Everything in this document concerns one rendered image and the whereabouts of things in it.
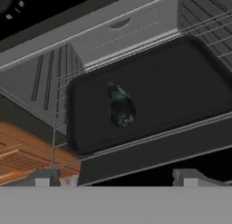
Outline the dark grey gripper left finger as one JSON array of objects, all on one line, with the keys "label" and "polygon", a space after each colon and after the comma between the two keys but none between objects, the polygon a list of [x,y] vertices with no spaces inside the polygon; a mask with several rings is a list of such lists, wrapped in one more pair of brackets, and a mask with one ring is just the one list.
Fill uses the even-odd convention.
[{"label": "dark grey gripper left finger", "polygon": [[9,183],[9,186],[37,187],[60,186],[60,171],[57,169],[40,169],[30,173],[26,178]]}]

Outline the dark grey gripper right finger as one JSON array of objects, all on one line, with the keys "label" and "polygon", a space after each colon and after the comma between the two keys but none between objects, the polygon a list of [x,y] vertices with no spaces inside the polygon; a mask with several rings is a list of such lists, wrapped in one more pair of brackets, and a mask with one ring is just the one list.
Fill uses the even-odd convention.
[{"label": "dark grey gripper right finger", "polygon": [[195,169],[175,169],[172,172],[175,187],[227,187],[232,186],[232,180],[220,181],[211,179]]}]

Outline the black oven tray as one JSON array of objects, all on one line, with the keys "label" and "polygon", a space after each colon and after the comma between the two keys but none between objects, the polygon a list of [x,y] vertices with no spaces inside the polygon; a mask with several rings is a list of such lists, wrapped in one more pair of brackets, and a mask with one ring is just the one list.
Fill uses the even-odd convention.
[{"label": "black oven tray", "polygon": [[[107,82],[134,101],[135,121],[110,118]],[[66,90],[67,142],[79,155],[232,112],[232,72],[194,36],[182,36],[78,76]]]}]

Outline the dark purple eggplant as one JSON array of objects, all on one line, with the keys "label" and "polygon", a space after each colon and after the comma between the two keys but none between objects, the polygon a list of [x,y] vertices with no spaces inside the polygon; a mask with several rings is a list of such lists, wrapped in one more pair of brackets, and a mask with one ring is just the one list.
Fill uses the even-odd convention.
[{"label": "dark purple eggplant", "polygon": [[113,124],[125,128],[136,118],[136,109],[131,97],[113,81],[106,81],[110,117]]}]

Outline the grey oven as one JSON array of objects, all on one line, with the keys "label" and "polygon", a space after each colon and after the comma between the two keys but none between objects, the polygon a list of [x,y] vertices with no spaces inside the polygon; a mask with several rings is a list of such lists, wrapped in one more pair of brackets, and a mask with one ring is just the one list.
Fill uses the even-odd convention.
[{"label": "grey oven", "polygon": [[[146,47],[190,34],[202,40],[232,72],[232,0],[174,0],[175,23],[161,29],[161,11],[150,21],[99,32],[64,44],[0,73],[0,116],[31,133],[64,144],[64,97],[79,73]],[[101,153],[83,162],[79,183],[131,183],[152,172],[168,178],[178,168],[232,180],[232,114]]]}]

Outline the black oven knob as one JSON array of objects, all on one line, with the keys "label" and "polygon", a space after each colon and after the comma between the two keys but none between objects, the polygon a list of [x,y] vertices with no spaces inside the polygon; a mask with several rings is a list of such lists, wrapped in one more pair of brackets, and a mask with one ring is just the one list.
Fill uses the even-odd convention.
[{"label": "black oven knob", "polygon": [[7,10],[13,0],[0,0],[0,14]]}]

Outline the brown wooden cupboard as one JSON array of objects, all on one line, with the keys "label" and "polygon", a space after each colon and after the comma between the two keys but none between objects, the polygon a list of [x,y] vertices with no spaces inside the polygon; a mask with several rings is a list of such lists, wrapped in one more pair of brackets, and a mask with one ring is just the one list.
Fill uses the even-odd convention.
[{"label": "brown wooden cupboard", "polygon": [[[51,169],[51,143],[0,119],[0,186],[25,179],[37,169]],[[54,151],[55,165],[79,160],[63,148]],[[61,168],[62,186],[77,186],[81,164]]]}]

